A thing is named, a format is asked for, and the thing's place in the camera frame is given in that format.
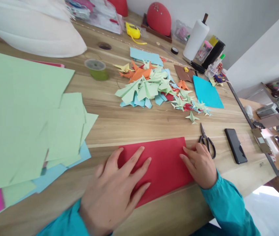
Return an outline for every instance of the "yellow tape measure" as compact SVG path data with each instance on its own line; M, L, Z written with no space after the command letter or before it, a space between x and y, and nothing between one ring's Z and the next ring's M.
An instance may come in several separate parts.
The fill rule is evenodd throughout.
M140 31L139 31L139 29L135 25L132 25L132 24L126 22L125 26L126 26L127 34L133 39L133 41L135 43L137 43L137 44L147 44L147 43L139 43L139 42L136 42L134 40L134 38L135 39L139 39L139 37L140 37Z

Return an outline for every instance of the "teal sleeve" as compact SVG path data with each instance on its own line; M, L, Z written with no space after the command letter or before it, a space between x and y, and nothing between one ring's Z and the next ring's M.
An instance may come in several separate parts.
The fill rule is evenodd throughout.
M78 211L80 199L68 210L64 211L59 217L49 223L40 233L39 236L51 235L79 235L89 236L83 220Z
M242 195L233 183L223 179L218 171L217 174L216 184L201 191L221 229L230 235L260 235Z

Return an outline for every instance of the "green thread spool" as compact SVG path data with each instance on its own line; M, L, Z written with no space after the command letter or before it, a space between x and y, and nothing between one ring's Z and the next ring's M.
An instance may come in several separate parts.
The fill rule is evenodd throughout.
M96 59L88 59L85 61L85 66L89 69L91 76L95 80L104 81L109 79L106 65L102 61Z

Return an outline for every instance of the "wood grain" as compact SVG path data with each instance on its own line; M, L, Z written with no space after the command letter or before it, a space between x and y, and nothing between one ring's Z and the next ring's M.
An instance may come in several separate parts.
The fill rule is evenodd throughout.
M140 24L140 20L140 17L133 13L127 18L127 21L137 25ZM63 63L66 68L76 70L66 92L81 92L87 111L99 114L86 139L92 158L66 171L42 193L32 195L1 213L0 235L38 233L82 196L95 166L103 162L118 145L184 136L189 147L197 142L201 134L199 124L192 125L190 120L184 118L187 116L186 112L174 110L168 103L158 106L152 101L152 109L120 107L121 99L114 93L124 87L127 79L119 76L113 64L124 65L131 62L129 46L137 45L126 34L118 36L88 25L81 26L80 23L74 23L74 26L83 37L88 50L73 58L32 55L18 51L0 40L0 53L31 60ZM143 49L167 58L167 53L156 45L156 42L160 42L166 48L178 48L178 57L182 58L184 45L175 40L170 44L154 35L148 35L149 38L145 38L148 44L141 45ZM109 43L112 50L100 49L97 46L99 42ZM84 61L89 58L100 59L106 63L110 76L108 81L99 82L90 76L84 66ZM165 62L164 68L169 68L172 77L178 82L173 65L174 63ZM194 90L193 84L187 82L187 85ZM223 178L233 182L243 196L247 196L274 178L275 173L259 149L228 84L217 87L217 91L225 108L212 108L213 116L210 117L202 114L197 117L200 118L207 136L215 144L217 157L214 161L218 171ZM236 130L248 158L247 163L235 163L224 133L225 128ZM191 183L137 208L115 230L114 235L186 236L212 218L199 187Z

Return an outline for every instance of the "person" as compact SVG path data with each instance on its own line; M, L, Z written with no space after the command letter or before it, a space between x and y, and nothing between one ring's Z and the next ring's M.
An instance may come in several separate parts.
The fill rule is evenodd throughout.
M106 163L97 167L83 197L38 235L111 235L130 216L150 185L142 185L130 197L151 161L148 158L142 167L131 174L143 150L144 147L140 147L120 169L117 160L123 148L115 150ZM231 182L220 176L206 146L196 143L191 150L186 147L183 150L186 155L180 154L180 158L200 186L205 201L221 227L208 223L192 235L260 235L245 209L241 194Z

